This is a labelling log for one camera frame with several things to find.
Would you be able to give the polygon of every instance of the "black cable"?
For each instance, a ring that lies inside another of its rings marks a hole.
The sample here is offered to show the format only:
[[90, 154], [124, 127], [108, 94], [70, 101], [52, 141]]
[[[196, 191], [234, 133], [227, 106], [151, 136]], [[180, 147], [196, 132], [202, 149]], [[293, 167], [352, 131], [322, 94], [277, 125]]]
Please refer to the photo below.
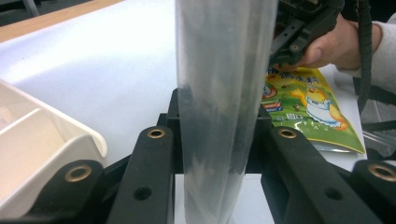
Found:
[[358, 0], [358, 24], [359, 49], [361, 54], [361, 88], [359, 91], [358, 108], [361, 114], [370, 94], [373, 60], [373, 24], [368, 0]]

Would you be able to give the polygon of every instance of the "snack bag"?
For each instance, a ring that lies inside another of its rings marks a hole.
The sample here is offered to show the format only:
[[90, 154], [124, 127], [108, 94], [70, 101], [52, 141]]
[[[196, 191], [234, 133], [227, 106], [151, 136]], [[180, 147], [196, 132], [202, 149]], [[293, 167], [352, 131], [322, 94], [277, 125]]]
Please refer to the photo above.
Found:
[[299, 130], [317, 150], [365, 153], [318, 69], [299, 68], [292, 73], [269, 69], [262, 106], [274, 126]]

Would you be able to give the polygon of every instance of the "wooden floor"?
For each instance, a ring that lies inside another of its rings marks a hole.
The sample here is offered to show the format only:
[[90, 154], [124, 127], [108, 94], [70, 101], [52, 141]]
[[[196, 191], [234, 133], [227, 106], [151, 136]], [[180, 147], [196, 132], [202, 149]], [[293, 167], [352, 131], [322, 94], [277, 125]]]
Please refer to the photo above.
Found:
[[29, 20], [2, 26], [0, 27], [0, 43], [21, 35], [27, 35], [62, 21], [73, 19], [97, 9], [114, 5], [121, 1], [122, 0], [92, 0], [74, 7], [68, 7]]

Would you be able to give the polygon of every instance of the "plastic container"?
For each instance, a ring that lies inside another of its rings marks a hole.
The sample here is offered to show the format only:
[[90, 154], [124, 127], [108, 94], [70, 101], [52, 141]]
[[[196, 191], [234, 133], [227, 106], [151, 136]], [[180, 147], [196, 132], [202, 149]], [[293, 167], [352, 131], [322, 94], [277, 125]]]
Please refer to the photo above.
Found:
[[26, 213], [67, 163], [106, 154], [99, 133], [0, 80], [0, 218]]
[[277, 0], [177, 1], [186, 221], [230, 223], [260, 106]]

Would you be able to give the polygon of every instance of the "gray sleeve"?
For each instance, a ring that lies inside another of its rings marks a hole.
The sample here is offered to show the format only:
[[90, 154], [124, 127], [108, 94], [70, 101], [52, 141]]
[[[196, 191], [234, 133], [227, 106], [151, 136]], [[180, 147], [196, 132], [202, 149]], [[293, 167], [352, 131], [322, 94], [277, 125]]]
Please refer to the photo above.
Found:
[[[373, 21], [381, 27], [382, 39], [373, 54], [372, 84], [396, 94], [396, 13], [387, 23]], [[359, 77], [361, 70], [344, 70], [340, 72]]]

